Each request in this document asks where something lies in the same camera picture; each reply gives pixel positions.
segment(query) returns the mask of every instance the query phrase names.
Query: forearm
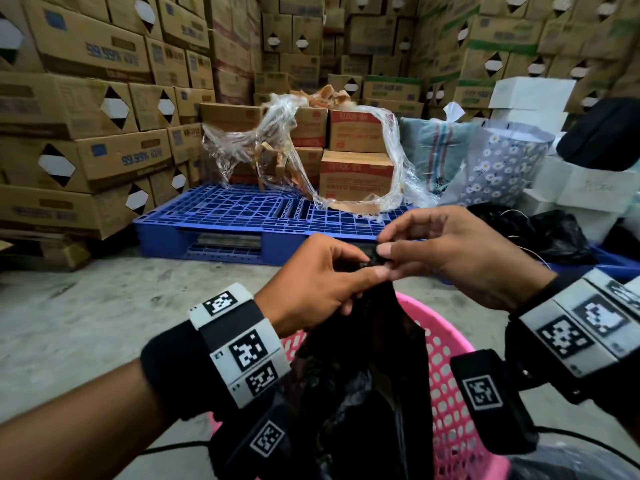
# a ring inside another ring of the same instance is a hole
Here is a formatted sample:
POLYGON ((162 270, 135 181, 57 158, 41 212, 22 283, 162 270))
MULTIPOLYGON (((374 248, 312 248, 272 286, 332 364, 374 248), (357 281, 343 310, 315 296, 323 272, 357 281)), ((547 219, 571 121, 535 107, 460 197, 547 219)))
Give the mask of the forearm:
POLYGON ((0 425, 0 478, 114 478, 171 423, 136 359, 0 425))

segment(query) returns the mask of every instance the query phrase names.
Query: blue plastic pallet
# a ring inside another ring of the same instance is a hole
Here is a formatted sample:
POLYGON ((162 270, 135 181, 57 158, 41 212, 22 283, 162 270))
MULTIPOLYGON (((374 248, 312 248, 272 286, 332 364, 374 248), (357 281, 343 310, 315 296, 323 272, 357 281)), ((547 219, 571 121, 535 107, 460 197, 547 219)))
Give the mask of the blue plastic pallet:
POLYGON ((144 256, 281 266, 313 233, 373 243, 384 226, 406 210, 400 207, 377 223, 340 210, 317 209, 297 192, 203 185, 134 222, 144 256), (207 233, 228 234, 231 241, 253 238, 255 245, 203 244, 207 233))

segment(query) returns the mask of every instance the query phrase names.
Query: pink laundry basket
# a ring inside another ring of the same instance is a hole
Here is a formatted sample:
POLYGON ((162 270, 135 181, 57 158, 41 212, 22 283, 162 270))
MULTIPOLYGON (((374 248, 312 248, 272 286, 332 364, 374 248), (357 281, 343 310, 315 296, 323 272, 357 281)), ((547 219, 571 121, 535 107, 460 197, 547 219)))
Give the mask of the pink laundry basket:
MULTIPOLYGON (((473 352, 473 346, 428 306, 402 293, 396 293, 396 297, 407 315, 424 329, 427 342, 434 477, 438 480, 504 480, 508 476, 509 460, 484 448, 449 365, 450 357, 473 352)), ((305 336, 304 331, 299 331, 282 339, 289 361, 293 360, 305 336)), ((211 415, 214 433, 220 424, 211 415)))

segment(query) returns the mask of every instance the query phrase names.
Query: black cable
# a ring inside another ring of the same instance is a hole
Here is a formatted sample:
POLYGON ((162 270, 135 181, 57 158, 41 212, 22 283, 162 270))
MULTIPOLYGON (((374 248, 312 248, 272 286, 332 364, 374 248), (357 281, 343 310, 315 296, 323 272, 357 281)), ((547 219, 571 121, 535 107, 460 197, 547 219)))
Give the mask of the black cable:
POLYGON ((207 446, 209 444, 208 441, 185 441, 184 443, 174 443, 171 445, 158 446, 155 448, 147 448, 142 453, 142 455, 150 455, 151 453, 160 453, 161 451, 169 451, 169 450, 178 450, 180 448, 192 448, 194 446, 207 446))
POLYGON ((581 435, 580 433, 576 433, 574 431, 567 431, 566 429, 547 428, 546 426, 536 426, 536 430, 539 433, 553 433, 553 434, 556 434, 556 435, 571 436, 573 438, 578 438, 579 440, 586 441, 588 443, 593 443, 594 445, 597 445, 600 448, 604 448, 605 450, 611 451, 613 454, 618 455, 620 458, 625 460, 627 463, 629 463, 630 465, 633 465, 635 468, 640 470, 640 463, 636 462, 635 460, 632 460, 631 458, 629 458, 627 455, 625 455, 621 451, 618 451, 615 448, 612 448, 611 446, 606 445, 601 441, 594 440, 593 438, 581 435))

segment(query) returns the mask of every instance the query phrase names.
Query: concrete floor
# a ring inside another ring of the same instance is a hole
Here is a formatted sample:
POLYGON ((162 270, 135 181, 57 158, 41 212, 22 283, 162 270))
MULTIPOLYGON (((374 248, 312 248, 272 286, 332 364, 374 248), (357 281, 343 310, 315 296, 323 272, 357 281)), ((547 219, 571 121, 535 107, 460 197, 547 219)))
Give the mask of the concrete floor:
MULTIPOLYGON (((258 291, 274 267, 141 258, 135 251, 72 274, 0 274, 0 420, 35 406, 136 357, 157 333, 186 318, 213 291, 242 282, 258 291)), ((476 348, 503 350, 506 315, 486 310, 453 287, 408 278, 396 290, 432 307, 476 348)), ((640 461, 640 450, 592 403, 572 406, 551 387, 523 394, 539 425, 597 438, 640 461)), ((206 439, 205 417, 174 425, 156 445, 206 439)), ((547 443, 565 438, 545 437, 547 443)), ((204 449, 136 460, 119 477, 214 478, 204 449)))

